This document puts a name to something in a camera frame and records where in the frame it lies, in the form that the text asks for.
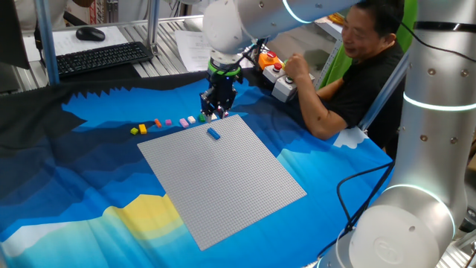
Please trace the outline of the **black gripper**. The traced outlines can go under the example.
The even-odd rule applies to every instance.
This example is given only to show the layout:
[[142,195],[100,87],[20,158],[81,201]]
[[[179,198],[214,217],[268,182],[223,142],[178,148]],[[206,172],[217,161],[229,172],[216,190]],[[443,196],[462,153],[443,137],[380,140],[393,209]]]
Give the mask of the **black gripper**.
[[216,107],[220,118],[228,117],[229,110],[237,96],[234,84],[238,79],[238,74],[228,75],[215,72],[209,75],[209,90],[199,95],[202,106],[201,113],[207,119],[211,119]]

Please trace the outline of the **person's left hand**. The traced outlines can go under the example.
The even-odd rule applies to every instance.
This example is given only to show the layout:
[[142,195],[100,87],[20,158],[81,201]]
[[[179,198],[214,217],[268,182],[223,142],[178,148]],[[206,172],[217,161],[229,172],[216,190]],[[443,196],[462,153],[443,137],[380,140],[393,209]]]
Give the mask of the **person's left hand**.
[[285,63],[284,70],[295,81],[309,78],[309,66],[302,54],[291,55]]

